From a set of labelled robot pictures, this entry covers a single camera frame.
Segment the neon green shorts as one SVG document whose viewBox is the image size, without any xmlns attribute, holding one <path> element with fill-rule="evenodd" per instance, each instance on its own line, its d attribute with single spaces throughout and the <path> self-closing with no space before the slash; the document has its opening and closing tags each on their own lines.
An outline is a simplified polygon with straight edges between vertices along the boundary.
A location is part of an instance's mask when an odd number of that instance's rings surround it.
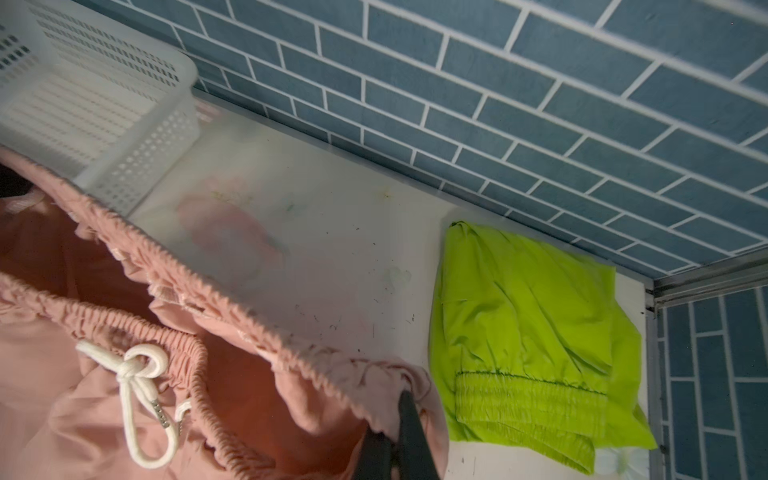
<svg viewBox="0 0 768 480">
<path fill-rule="evenodd" d="M 586 475 L 603 449 L 653 450 L 640 332 L 616 271 L 465 221 L 445 234 L 430 371 L 450 438 L 533 450 Z"/>
</svg>

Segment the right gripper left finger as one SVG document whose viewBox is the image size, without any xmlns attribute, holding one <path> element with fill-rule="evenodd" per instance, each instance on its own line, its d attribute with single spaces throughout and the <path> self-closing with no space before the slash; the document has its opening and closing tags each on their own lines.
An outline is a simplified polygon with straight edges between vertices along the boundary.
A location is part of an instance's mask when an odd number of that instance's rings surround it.
<svg viewBox="0 0 768 480">
<path fill-rule="evenodd" d="M 355 467 L 353 480 L 390 480 L 392 476 L 392 441 L 383 433 L 366 431 Z"/>
</svg>

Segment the pink shorts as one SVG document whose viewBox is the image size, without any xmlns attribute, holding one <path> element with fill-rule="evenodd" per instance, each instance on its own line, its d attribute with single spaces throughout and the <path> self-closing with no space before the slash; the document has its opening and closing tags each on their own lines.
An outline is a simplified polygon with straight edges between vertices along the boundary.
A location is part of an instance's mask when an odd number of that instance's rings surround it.
<svg viewBox="0 0 768 480">
<path fill-rule="evenodd" d="M 446 472 L 426 371 L 270 324 L 118 214 L 9 150 L 1 197 L 5 479 L 349 479 L 368 434 Z"/>
</svg>

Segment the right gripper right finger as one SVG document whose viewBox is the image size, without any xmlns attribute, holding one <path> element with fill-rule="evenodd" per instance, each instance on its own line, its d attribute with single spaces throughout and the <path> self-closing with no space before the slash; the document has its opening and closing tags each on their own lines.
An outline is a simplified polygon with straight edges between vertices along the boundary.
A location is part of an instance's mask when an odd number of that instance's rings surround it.
<svg viewBox="0 0 768 480">
<path fill-rule="evenodd" d="M 400 430 L 397 462 L 404 480 L 439 480 L 413 395 L 403 391 L 398 402 Z"/>
</svg>

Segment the white plastic basket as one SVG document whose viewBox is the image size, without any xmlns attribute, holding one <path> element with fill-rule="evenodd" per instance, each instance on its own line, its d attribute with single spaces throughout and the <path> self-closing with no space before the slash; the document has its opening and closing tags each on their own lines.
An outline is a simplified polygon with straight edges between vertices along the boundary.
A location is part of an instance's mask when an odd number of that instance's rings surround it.
<svg viewBox="0 0 768 480">
<path fill-rule="evenodd" d="M 119 214 L 198 139 L 193 62 L 72 1 L 1 5 L 1 142 Z"/>
</svg>

